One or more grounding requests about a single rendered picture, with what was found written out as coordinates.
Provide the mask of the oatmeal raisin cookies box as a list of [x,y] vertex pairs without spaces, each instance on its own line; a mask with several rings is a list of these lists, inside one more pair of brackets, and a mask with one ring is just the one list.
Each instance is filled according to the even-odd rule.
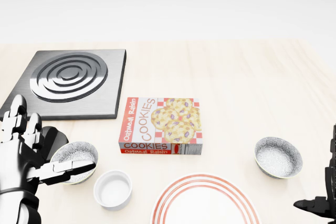
[[129,97],[119,137],[122,153],[199,155],[203,137],[196,98]]

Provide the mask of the patterned grey bowl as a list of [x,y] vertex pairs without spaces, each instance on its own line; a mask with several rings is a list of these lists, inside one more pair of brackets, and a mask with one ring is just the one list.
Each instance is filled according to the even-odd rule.
[[265,137],[256,143],[255,160],[266,175],[280,179],[296,176],[303,165],[299,151],[277,137]]
[[[88,142],[73,142],[68,143],[62,146],[60,149],[56,151],[56,153],[52,156],[51,162],[59,161],[77,161],[82,159],[88,159],[94,161],[96,164],[98,163],[98,151],[97,149]],[[79,175],[71,175],[71,178],[63,182],[64,185],[76,185],[85,182],[89,179],[92,174],[95,172],[95,168],[91,169],[88,172]]]

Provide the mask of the flat dark stove plate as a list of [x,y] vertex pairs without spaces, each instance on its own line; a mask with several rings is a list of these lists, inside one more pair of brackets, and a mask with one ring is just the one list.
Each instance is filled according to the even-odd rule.
[[0,108],[15,95],[43,120],[115,119],[127,52],[124,49],[37,51]]

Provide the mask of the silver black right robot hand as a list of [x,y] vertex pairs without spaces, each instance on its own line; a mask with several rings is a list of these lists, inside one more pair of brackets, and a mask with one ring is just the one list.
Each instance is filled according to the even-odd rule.
[[325,186],[327,191],[327,198],[316,197],[314,200],[299,200],[294,203],[294,206],[318,215],[323,218],[333,219],[328,224],[336,224],[336,125],[333,126],[333,137],[330,143],[330,152],[332,158],[330,164],[325,168]]

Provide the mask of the white plate with red rings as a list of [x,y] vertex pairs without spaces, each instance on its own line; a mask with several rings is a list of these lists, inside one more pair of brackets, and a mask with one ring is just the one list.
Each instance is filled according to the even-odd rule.
[[150,224],[261,224],[248,196],[213,174],[185,175],[170,183],[155,202]]

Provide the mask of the small white ramekin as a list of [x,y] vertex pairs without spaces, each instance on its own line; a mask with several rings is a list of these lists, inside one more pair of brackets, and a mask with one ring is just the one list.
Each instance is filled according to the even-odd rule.
[[97,179],[93,194],[103,208],[110,211],[121,210],[131,199],[132,181],[127,173],[110,170]]

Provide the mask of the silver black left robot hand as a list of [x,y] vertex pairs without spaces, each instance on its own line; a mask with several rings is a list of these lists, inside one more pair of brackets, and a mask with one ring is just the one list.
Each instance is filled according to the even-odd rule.
[[51,156],[66,136],[55,127],[43,127],[41,117],[33,113],[27,117],[27,103],[18,94],[10,110],[3,117],[0,140],[0,194],[16,190],[36,193],[38,184],[53,185],[68,181],[72,175],[96,167],[94,161],[52,162]]

